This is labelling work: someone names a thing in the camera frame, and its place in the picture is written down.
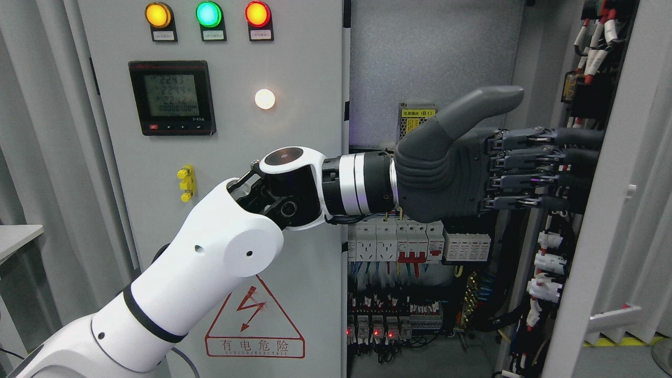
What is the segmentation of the grey robotic left hand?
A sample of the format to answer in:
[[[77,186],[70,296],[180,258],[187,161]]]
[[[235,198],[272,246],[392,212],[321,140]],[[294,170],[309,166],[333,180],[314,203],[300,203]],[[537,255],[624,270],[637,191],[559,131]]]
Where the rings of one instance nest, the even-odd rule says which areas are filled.
[[[590,189],[603,131],[478,127],[523,96],[518,86],[475,89],[402,138],[394,167],[403,211],[423,223],[525,207],[564,211],[568,200],[536,190]]]

